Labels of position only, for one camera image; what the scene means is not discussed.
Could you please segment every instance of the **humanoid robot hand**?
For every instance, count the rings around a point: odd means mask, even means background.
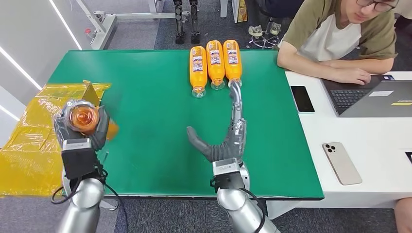
[[[191,126],[186,128],[189,141],[197,148],[211,163],[236,158],[242,164],[243,151],[246,140],[246,120],[242,115],[242,97],[240,86],[233,82],[230,86],[230,97],[232,98],[232,119],[224,141],[219,145],[210,145],[202,140]]]
[[[98,109],[99,123],[96,126],[95,132],[91,135],[83,135],[80,132],[73,130],[68,125],[68,121],[69,121],[68,118],[69,118],[70,110],[74,106],[78,106],[78,105],[87,105],[87,106],[94,107],[94,105],[88,101],[69,100],[63,106],[63,109],[53,119],[54,131],[56,133],[57,140],[59,141],[60,146],[62,147],[64,140],[67,140],[67,139],[76,139],[76,138],[85,138],[85,137],[90,138],[93,149],[95,151],[98,151],[101,148],[103,148],[103,146],[106,143],[106,135],[107,135],[108,127],[109,127],[110,117],[107,114],[104,106],[100,106]]]

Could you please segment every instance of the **wire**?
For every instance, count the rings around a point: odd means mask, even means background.
[[[71,190],[71,193],[68,194],[67,197],[65,197],[63,200],[54,200],[54,197],[56,196],[56,194],[57,194],[59,191],[63,190],[64,187],[62,186],[62,187],[58,188],[58,189],[53,193],[53,195],[51,196],[51,200],[50,200],[50,201],[51,201],[53,204],[55,204],[55,205],[59,205],[59,204],[63,204],[64,202],[70,200],[70,199],[77,193],[76,190],[77,190],[77,188],[79,187],[79,184],[80,184],[80,181],[81,181],[81,180],[82,180],[81,177],[77,179],[76,185],[75,185],[75,186],[73,187],[73,189]]]
[[[121,197],[116,193],[116,191],[112,187],[110,187],[107,184],[106,184],[106,187],[108,189],[110,189],[110,191],[112,191],[114,193],[114,195],[116,196],[116,198],[119,200],[119,202],[121,204],[121,208],[123,209],[123,212],[124,212],[124,218],[126,219],[126,232],[129,232],[129,223],[127,221],[127,212],[126,212],[126,208],[124,207],[123,200],[121,199]]]
[[[263,208],[263,204],[262,202],[249,190],[245,189],[245,188],[241,188],[240,190],[242,190],[243,192],[249,194],[250,196],[252,196],[252,199],[254,199],[255,201],[257,201],[257,206],[259,206],[259,208],[262,210],[262,220],[260,221],[259,226],[257,227],[257,229],[255,230],[255,233],[259,233],[260,230],[262,230],[263,225],[265,224],[266,221],[266,211]]]

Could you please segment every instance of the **bottle label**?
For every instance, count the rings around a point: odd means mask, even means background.
[[[193,55],[193,72],[203,71],[203,57],[200,49],[192,49]]]
[[[238,63],[238,51],[236,49],[236,44],[229,42],[226,44],[227,57],[230,65],[235,65]]]
[[[209,53],[210,53],[210,64],[219,65],[220,64],[220,54],[219,54],[219,47],[216,42],[209,44]]]
[[[220,55],[219,50],[211,50],[210,51],[210,64],[220,64]]]

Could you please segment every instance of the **plastic bottle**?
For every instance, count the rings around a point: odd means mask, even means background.
[[[242,86],[242,62],[240,59],[239,45],[235,40],[226,40],[223,43],[224,69],[229,80],[228,86],[235,81]]]
[[[212,80],[210,87],[215,90],[224,88],[224,58],[222,44],[217,40],[209,41],[206,45],[207,72]]]
[[[98,107],[91,107],[89,105],[74,106],[69,113],[69,124],[71,128],[85,135],[91,135],[96,131],[99,119]],[[107,140],[113,139],[118,131],[118,125],[110,119],[106,134]]]
[[[72,127],[86,135],[94,133],[99,119],[99,111],[88,105],[75,106],[71,109],[69,115],[69,122]]]
[[[207,57],[202,46],[195,46],[190,50],[189,59],[190,84],[193,87],[192,95],[201,98],[206,95],[207,84]]]

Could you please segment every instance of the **yellow plastic wrap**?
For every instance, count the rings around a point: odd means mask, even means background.
[[[95,83],[99,99],[109,83]],[[50,196],[61,186],[63,162],[53,116],[69,99],[82,99],[86,84],[48,84],[27,105],[0,150],[0,195]]]

